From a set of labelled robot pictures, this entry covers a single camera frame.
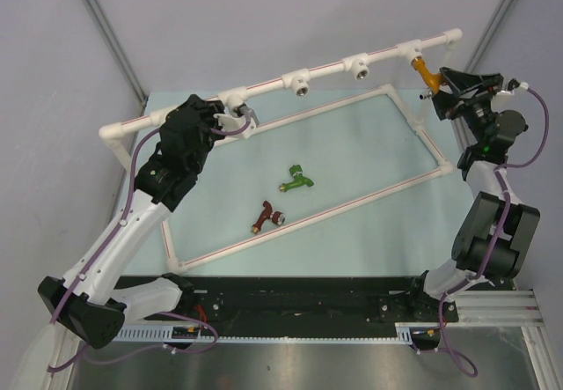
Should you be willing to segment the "yellow water faucet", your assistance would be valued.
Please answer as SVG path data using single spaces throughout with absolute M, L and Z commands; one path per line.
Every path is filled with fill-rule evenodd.
M 432 73 L 421 56 L 415 57 L 411 61 L 411 65 L 428 88 L 420 95 L 420 99 L 431 99 L 440 91 L 441 86 L 445 84 L 443 75 L 441 73 Z

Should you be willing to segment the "white PVC pipe frame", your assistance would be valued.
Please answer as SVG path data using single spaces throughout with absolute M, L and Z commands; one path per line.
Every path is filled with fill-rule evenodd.
M 278 91 L 281 89 L 290 89 L 296 96 L 302 97 L 310 90 L 310 82 L 313 79 L 320 77 L 328 77 L 342 72 L 350 72 L 356 80 L 362 80 L 369 74 L 369 65 L 383 60 L 393 58 L 403 58 L 408 62 L 419 60 L 422 58 L 422 51 L 427 48 L 433 48 L 444 45 L 446 53 L 444 58 L 448 59 L 454 51 L 457 43 L 461 40 L 463 33 L 460 29 L 450 29 L 444 33 L 434 37 L 422 40 L 410 40 L 401 42 L 391 48 L 385 48 L 370 53 L 360 53 L 345 57 L 337 62 L 328 63 L 314 68 L 303 68 L 289 73 L 285 73 L 280 77 L 270 79 L 251 86 L 242 86 L 232 88 L 227 91 L 218 93 L 216 96 L 209 98 L 210 101 L 219 100 L 226 105 L 229 109 L 237 107 L 251 98 L 260 96 L 262 94 Z M 402 181 L 394 184 L 383 190 L 365 195 L 358 199 L 346 202 L 329 210 L 322 211 L 313 216 L 305 219 L 297 220 L 294 223 L 284 225 L 274 231 L 266 232 L 264 234 L 252 237 L 241 243 L 237 243 L 230 247 L 221 248 L 209 255 L 203 255 L 190 261 L 182 261 L 178 258 L 174 244 L 172 241 L 172 230 L 170 222 L 165 219 L 160 224 L 160 231 L 163 238 L 165 247 L 165 263 L 167 270 L 176 274 L 187 272 L 189 269 L 200 267 L 205 263 L 221 259 L 225 256 L 235 254 L 244 249 L 257 246 L 258 244 L 268 242 L 269 240 L 279 238 L 285 234 L 296 232 L 304 227 L 311 226 L 331 217 L 336 217 L 351 210 L 360 208 L 370 202 L 377 201 L 388 195 L 393 195 L 397 192 L 412 188 L 416 185 L 430 181 L 453 173 L 454 166 L 441 152 L 437 144 L 432 140 L 430 135 L 425 129 L 423 120 L 417 119 L 413 110 L 399 97 L 398 91 L 390 84 L 385 84 L 377 87 L 376 89 L 368 92 L 361 93 L 352 97 L 337 100 L 320 107 L 314 107 L 305 110 L 301 113 L 292 114 L 287 117 L 281 118 L 276 121 L 271 121 L 262 125 L 258 125 L 255 121 L 247 127 L 245 131 L 237 131 L 233 137 L 227 137 L 219 144 L 233 143 L 240 137 L 250 137 L 258 135 L 273 129 L 278 129 L 298 121 L 304 121 L 316 115 L 324 114 L 336 109 L 346 107 L 350 104 L 359 103 L 366 99 L 375 98 L 377 96 L 388 97 L 399 112 L 403 115 L 407 125 L 411 131 L 419 138 L 421 143 L 426 147 L 431 156 L 436 162 L 436 168 L 428 173 L 418 175 L 409 180 Z

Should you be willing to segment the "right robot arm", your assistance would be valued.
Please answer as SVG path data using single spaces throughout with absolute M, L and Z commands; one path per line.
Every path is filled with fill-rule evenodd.
M 540 219 L 538 209 L 524 204 L 508 183 L 508 151 L 529 128 L 514 109 L 498 110 L 496 103 L 511 97 L 521 82 L 500 73 L 472 74 L 449 67 L 428 71 L 413 62 L 428 85 L 436 115 L 442 121 L 462 120 L 473 136 L 457 169 L 470 187 L 474 202 L 453 242 L 451 257 L 424 272 L 406 298 L 406 311 L 427 320 L 440 302 L 476 284 L 513 279 L 521 271 Z

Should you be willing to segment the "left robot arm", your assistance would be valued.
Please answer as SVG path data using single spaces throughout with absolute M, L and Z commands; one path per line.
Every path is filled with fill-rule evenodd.
M 145 284 L 116 289 L 143 242 L 195 186 L 207 156 L 220 139 L 219 100 L 191 95 L 159 127 L 154 152 L 132 165 L 122 210 L 87 253 L 60 279 L 48 276 L 38 292 L 52 320 L 94 349 L 110 343 L 123 325 L 168 312 L 182 320 L 194 309 L 193 286 L 173 273 Z

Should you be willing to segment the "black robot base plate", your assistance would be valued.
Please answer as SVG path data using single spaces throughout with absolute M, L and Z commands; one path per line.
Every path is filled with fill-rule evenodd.
M 400 322 L 459 320 L 453 303 L 422 292 L 422 279 L 388 277 L 190 276 L 175 312 L 203 319 L 221 337 L 362 339 L 392 337 Z

